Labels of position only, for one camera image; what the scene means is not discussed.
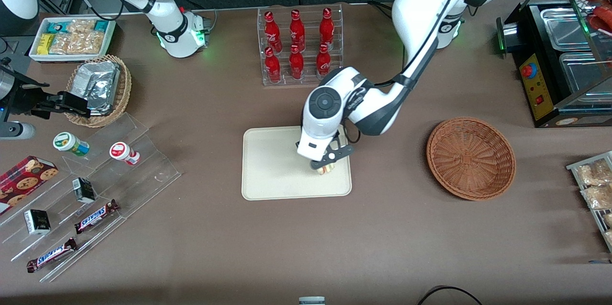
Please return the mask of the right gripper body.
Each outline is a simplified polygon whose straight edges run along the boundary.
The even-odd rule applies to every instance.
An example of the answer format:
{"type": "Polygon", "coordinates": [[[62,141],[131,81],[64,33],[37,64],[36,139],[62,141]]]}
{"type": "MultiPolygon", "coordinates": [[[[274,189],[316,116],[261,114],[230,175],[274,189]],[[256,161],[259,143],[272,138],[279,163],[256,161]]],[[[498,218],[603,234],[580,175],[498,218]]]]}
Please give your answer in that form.
{"type": "Polygon", "coordinates": [[[0,71],[0,110],[2,115],[8,115],[13,109],[18,109],[27,103],[24,100],[24,85],[35,85],[35,81],[16,72],[12,68],[2,68],[0,71]]]}

